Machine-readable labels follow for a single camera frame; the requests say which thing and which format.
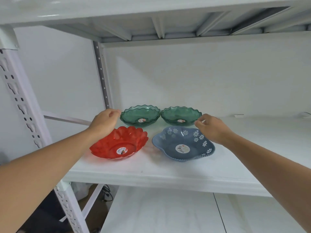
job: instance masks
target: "plastic bowl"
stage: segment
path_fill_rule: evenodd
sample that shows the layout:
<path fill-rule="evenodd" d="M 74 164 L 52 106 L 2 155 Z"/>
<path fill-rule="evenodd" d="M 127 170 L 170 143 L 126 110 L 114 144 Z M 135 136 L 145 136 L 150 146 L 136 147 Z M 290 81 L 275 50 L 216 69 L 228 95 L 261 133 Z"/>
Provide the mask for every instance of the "plastic bowl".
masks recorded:
<path fill-rule="evenodd" d="M 179 162 L 210 156 L 215 152 L 214 144 L 196 128 L 167 127 L 152 138 L 152 143 L 167 157 Z"/>
<path fill-rule="evenodd" d="M 139 151 L 148 141 L 147 132 L 130 126 L 114 129 L 107 137 L 90 147 L 93 155 L 112 159 L 126 159 Z"/>
<path fill-rule="evenodd" d="M 161 117 L 170 125 L 190 126 L 202 116 L 199 110 L 187 107 L 169 107 L 161 111 Z"/>
<path fill-rule="evenodd" d="M 160 109 L 152 105 L 137 105 L 121 113 L 120 119 L 126 125 L 146 127 L 155 123 L 160 117 Z"/>

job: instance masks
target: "green bowl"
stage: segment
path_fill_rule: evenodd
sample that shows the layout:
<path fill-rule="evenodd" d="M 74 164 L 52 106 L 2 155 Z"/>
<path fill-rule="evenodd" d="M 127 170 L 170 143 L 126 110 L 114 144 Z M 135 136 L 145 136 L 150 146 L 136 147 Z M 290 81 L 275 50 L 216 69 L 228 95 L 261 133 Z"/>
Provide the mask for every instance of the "green bowl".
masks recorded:
<path fill-rule="evenodd" d="M 152 105 L 137 105 L 121 113 L 120 119 L 126 125 L 146 127 L 155 123 L 160 117 L 160 109 Z"/>
<path fill-rule="evenodd" d="M 170 125 L 190 126 L 194 124 L 202 113 L 187 107 L 169 107 L 161 111 L 161 117 Z"/>

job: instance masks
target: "transparent red bowl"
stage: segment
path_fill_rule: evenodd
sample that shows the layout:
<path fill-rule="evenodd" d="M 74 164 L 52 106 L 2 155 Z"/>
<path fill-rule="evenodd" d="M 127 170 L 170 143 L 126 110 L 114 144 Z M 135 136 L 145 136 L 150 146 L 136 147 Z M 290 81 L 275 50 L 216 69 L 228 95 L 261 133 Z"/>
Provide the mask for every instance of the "transparent red bowl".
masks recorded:
<path fill-rule="evenodd" d="M 113 160 L 126 159 L 139 151 L 148 141 L 148 133 L 130 126 L 114 129 L 107 137 L 90 147 L 93 155 Z"/>

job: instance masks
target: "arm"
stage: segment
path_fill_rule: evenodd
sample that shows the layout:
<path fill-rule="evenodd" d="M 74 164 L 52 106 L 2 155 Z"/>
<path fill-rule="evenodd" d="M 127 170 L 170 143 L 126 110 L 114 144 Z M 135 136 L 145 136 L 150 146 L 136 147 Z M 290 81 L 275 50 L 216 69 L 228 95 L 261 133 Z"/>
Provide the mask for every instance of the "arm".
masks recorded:
<path fill-rule="evenodd" d="M 238 136 L 216 117 L 204 114 L 195 125 L 209 140 L 234 153 L 301 227 L 311 232 L 311 169 Z"/>
<path fill-rule="evenodd" d="M 84 152 L 111 133 L 119 116 L 107 109 L 83 132 L 0 166 L 0 232 L 16 232 Z"/>

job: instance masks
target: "blue bowl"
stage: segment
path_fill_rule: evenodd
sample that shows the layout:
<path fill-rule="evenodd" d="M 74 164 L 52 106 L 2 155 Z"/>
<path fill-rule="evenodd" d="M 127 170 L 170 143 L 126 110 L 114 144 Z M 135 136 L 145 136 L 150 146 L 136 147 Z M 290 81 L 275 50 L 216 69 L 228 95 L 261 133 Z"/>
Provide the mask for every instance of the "blue bowl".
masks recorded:
<path fill-rule="evenodd" d="M 215 152 L 214 144 L 196 128 L 167 127 L 152 138 L 152 143 L 167 157 L 179 162 L 203 158 Z"/>

